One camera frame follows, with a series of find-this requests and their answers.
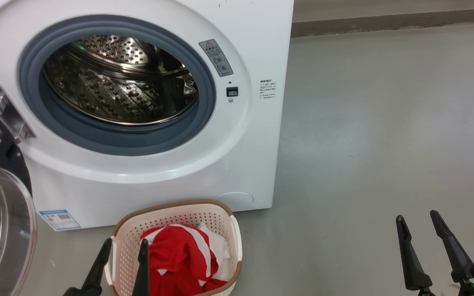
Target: gray baseboard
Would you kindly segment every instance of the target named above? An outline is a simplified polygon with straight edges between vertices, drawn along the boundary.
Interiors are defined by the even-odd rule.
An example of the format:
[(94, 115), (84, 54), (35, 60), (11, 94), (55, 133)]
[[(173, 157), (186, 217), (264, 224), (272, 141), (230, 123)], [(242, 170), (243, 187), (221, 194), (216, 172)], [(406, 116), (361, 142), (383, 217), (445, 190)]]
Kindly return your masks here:
[(350, 32), (431, 28), (456, 24), (474, 24), (474, 9), (293, 23), (292, 38)]

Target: white laundry basket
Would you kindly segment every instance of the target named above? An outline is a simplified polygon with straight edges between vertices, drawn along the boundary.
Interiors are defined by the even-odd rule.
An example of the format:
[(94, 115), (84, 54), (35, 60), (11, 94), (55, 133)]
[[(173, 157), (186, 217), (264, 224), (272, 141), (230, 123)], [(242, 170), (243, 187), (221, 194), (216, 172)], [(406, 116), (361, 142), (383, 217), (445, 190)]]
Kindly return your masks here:
[(226, 239), (233, 277), (226, 285), (200, 295), (227, 296), (232, 292), (242, 265), (239, 224), (225, 204), (215, 200), (199, 200), (146, 208), (124, 217), (118, 223), (111, 236), (112, 259), (104, 268), (105, 277), (113, 294), (132, 295), (139, 267), (140, 235), (150, 228), (164, 227), (173, 223), (186, 223), (195, 227), (205, 223), (211, 231)]

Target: gray rubber gasket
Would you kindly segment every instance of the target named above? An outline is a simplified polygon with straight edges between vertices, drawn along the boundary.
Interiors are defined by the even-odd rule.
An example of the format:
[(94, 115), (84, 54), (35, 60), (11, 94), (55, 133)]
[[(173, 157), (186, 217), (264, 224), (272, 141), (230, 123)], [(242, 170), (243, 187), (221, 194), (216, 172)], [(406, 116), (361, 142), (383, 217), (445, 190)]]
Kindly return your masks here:
[[(92, 120), (64, 105), (41, 73), (47, 58), (61, 46), (89, 35), (130, 36), (156, 45), (180, 60), (195, 77), (199, 99), (168, 122), (126, 127)], [(146, 155), (175, 148), (208, 122), (216, 103), (213, 77), (186, 42), (156, 25), (123, 16), (83, 16), (55, 24), (26, 47), (19, 64), (19, 86), (38, 119), (58, 136), (83, 148), (114, 155)]]

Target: blue and white sticker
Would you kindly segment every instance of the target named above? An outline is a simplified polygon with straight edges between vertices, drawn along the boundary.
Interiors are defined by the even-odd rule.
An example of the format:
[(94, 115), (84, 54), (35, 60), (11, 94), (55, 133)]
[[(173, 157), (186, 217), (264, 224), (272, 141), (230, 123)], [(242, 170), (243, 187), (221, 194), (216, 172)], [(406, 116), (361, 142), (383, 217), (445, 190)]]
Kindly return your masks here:
[(55, 231), (81, 228), (67, 210), (44, 210), (39, 214)]

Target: brown basket rim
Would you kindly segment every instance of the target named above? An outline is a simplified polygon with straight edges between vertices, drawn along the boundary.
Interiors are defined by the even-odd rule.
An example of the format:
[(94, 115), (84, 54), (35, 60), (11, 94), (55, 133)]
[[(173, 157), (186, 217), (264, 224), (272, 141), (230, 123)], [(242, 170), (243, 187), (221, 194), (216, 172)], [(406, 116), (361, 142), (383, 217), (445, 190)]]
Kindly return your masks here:
[[(120, 230), (120, 228), (124, 225), (124, 223), (126, 223), (126, 221), (128, 221), (129, 219), (135, 216), (151, 213), (151, 212), (156, 212), (157, 210), (164, 210), (166, 208), (176, 208), (178, 206), (192, 206), (196, 204), (214, 204), (216, 206), (220, 206), (221, 208), (223, 208), (226, 211), (226, 213), (228, 213), (229, 217), (233, 216), (233, 212), (232, 210), (230, 210), (230, 208), (228, 208), (228, 206), (216, 200), (195, 200), (195, 201), (173, 202), (173, 203), (168, 203), (168, 204), (162, 204), (160, 206), (152, 206), (150, 208), (143, 208), (141, 210), (137, 210), (136, 212), (128, 214), (127, 216), (122, 218), (120, 222), (118, 222), (118, 224), (116, 225), (114, 229), (113, 236), (116, 236), (118, 234), (118, 230)], [(242, 268), (242, 260), (239, 260), (239, 262), (237, 262), (237, 268), (235, 269), (235, 273), (233, 273), (233, 277), (224, 286), (219, 287), (215, 290), (198, 294), (197, 296), (212, 296), (229, 289), (235, 283), (235, 281), (237, 281), (237, 278), (239, 277), (239, 274), (241, 273), (241, 268)], [(114, 285), (110, 285), (110, 287), (113, 294), (118, 296), (119, 294), (116, 292)]]

